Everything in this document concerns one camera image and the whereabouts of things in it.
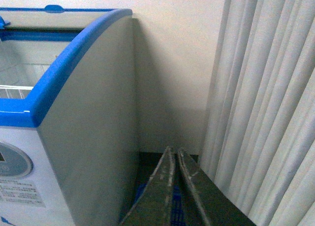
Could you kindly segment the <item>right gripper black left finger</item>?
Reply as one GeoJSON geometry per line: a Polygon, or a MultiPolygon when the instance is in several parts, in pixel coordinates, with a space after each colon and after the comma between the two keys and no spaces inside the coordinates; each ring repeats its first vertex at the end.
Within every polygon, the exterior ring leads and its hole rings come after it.
{"type": "Polygon", "coordinates": [[[175,178],[175,157],[166,147],[142,194],[120,222],[121,226],[169,226],[175,178]]]}

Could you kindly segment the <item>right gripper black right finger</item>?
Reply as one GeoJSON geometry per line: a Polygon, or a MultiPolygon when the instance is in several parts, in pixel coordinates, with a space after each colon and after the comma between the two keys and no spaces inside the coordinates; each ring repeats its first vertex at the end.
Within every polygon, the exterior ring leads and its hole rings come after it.
{"type": "Polygon", "coordinates": [[[179,188],[188,226],[253,226],[184,150],[177,151],[179,188]]]}

